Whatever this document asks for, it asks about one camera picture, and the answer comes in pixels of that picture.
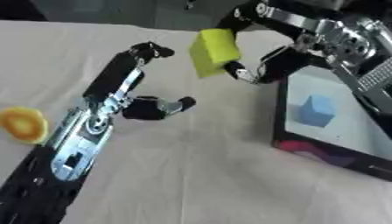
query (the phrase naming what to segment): white tablecloth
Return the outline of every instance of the white tablecloth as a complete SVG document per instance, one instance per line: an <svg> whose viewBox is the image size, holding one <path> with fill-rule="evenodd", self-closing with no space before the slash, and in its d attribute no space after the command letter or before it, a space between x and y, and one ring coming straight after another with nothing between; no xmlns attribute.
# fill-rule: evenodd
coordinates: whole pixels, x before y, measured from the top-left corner
<svg viewBox="0 0 392 224"><path fill-rule="evenodd" d="M276 85L227 75L199 80L187 54L195 32L128 25L0 22L0 107L41 109L53 126L111 57L153 40L177 54L153 61L136 91L194 109L162 122L115 120L63 223L392 223L392 186L269 146ZM244 61L285 42L275 33L240 36ZM0 178L31 146L0 135Z"/></svg>

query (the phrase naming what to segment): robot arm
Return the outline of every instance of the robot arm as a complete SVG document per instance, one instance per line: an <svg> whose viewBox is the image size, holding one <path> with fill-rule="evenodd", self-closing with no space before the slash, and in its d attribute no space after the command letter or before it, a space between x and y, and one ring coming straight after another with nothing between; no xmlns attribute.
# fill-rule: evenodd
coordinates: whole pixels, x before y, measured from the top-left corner
<svg viewBox="0 0 392 224"><path fill-rule="evenodd" d="M361 13L364 3L340 12L283 0L239 5L217 28L230 29L235 35L259 24L288 36L293 43L262 57L257 74L238 61L228 62L224 68L234 78L255 84L279 81L309 65L331 69L392 137L392 33L377 18L378 12Z"/></svg>
<svg viewBox="0 0 392 224"><path fill-rule="evenodd" d="M36 145L0 189L0 223L60 223L110 138L113 116L161 120L195 104L191 97L168 102L136 96L141 67L174 51L152 42L118 53L70 108L46 143Z"/></svg>

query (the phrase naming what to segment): orange slice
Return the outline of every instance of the orange slice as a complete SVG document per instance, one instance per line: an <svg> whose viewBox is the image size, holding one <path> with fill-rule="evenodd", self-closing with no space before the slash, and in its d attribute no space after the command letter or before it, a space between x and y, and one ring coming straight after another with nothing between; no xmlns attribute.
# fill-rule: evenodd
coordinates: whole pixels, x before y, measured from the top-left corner
<svg viewBox="0 0 392 224"><path fill-rule="evenodd" d="M40 144L48 135L48 122L35 108L15 107L1 111L0 126L26 144Z"/></svg>

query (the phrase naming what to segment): blue cube picture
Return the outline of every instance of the blue cube picture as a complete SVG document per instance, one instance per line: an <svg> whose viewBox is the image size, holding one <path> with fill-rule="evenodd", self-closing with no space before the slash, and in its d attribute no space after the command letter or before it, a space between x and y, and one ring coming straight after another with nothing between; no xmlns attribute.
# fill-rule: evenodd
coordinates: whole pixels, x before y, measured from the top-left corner
<svg viewBox="0 0 392 224"><path fill-rule="evenodd" d="M324 128L335 117L333 102L329 97L312 94L299 108L298 121L302 124Z"/></svg>

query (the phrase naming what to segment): yellow foam block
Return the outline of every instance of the yellow foam block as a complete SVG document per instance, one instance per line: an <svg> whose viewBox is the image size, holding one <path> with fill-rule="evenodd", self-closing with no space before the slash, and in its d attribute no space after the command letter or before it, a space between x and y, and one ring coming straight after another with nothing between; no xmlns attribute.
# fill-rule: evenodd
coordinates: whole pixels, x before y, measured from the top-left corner
<svg viewBox="0 0 392 224"><path fill-rule="evenodd" d="M200 78L224 73L223 65L241 57L233 33L222 29L200 31L189 53Z"/></svg>
<svg viewBox="0 0 392 224"><path fill-rule="evenodd" d="M25 144L40 144L48 136L48 122L35 108L14 107L0 111L0 127Z"/></svg>

